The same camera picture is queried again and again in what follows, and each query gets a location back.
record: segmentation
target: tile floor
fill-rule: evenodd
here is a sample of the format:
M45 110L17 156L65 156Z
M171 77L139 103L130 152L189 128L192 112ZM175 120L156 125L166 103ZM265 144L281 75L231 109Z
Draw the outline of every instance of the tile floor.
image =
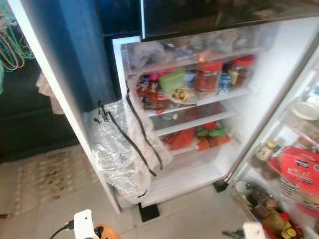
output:
M16 170L20 161L0 165L0 213L14 210ZM10 219L0 219L0 239L48 239L73 215L93 212L94 224L107 224L122 239L224 239L222 230L236 230L247 220L229 197L208 186L159 204L160 217L143 223L137 207L117 215L99 182ZM74 239L65 231L55 239Z

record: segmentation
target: refrigerator foot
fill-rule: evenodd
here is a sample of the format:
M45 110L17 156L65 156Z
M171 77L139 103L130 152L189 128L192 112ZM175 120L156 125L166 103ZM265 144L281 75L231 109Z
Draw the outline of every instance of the refrigerator foot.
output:
M225 191L225 189L228 187L228 183L225 182L223 179L217 182L214 182L213 185L217 193Z
M153 204L148 207L142 208L141 204L139 203L139 210L140 210L142 222L146 222L160 216L160 212L159 212L159 208L157 204Z

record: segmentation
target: red packaging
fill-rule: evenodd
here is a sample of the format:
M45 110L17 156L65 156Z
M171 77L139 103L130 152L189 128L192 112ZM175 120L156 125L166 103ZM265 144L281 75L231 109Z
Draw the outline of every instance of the red packaging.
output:
M299 188L319 195L319 154L289 146L281 154L282 175Z

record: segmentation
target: refrigerator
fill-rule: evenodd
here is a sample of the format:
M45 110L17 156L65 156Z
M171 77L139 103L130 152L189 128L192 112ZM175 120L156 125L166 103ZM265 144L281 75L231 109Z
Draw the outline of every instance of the refrigerator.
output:
M162 170L153 169L156 177L141 176L151 179L140 201L142 207L213 184L217 192L229 190L238 207L251 215L241 200L240 184L255 182L282 203L305 233L316 238L315 219L298 210L293 199L282 197L281 181L266 180L261 168L251 166L253 155L271 139L282 148L295 144L300 136L318 145L316 137L289 125L285 115L293 103L307 101L306 96L319 81L316 1L296 1L296 6L286 3L287 9L278 14L278 6L257 9L253 20L250 15L240 15L239 21L236 12L220 8L219 14L208 11L200 20L196 18L198 9L192 18L167 10L167 20L160 20L160 13L172 2L158 6L141 1L141 28L136 35L111 37L112 51L105 50L96 6L87 1L8 2L117 213L121 212L123 195L116 193L116 185L108 183L97 167L85 114L96 110L98 101L126 101L130 88L143 109L138 116L152 121L152 134L161 139L171 158ZM183 3L174 2L184 9L191 7ZM230 8L227 4L228 9L241 9L243 13L240 6ZM242 63L247 56L249 63ZM208 73L206 63L214 65ZM110 64L115 75L107 68ZM236 64L244 66L243 78L238 78L241 73L234 68ZM211 72L217 72L214 85L199 87L199 71L210 77ZM137 91L141 80L152 82L150 76L157 79L155 87L160 87L156 94L169 99L165 107L154 107L151 96L141 96ZM209 89L203 93L198 89L201 87ZM173 96L172 92L180 93L177 89L183 89L186 100ZM199 132L216 121L219 133L230 140L206 144L201 150ZM168 138L182 131L191 131L193 140L186 147L172 149Z

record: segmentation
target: black cable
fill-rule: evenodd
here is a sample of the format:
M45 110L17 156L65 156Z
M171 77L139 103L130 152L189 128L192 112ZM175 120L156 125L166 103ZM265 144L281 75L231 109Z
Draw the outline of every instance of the black cable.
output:
M66 230L66 229L74 229L74 221L71 220L66 224L65 226L61 227L59 230L57 230L53 235L50 237L50 239L53 239L56 235L58 235L61 231Z

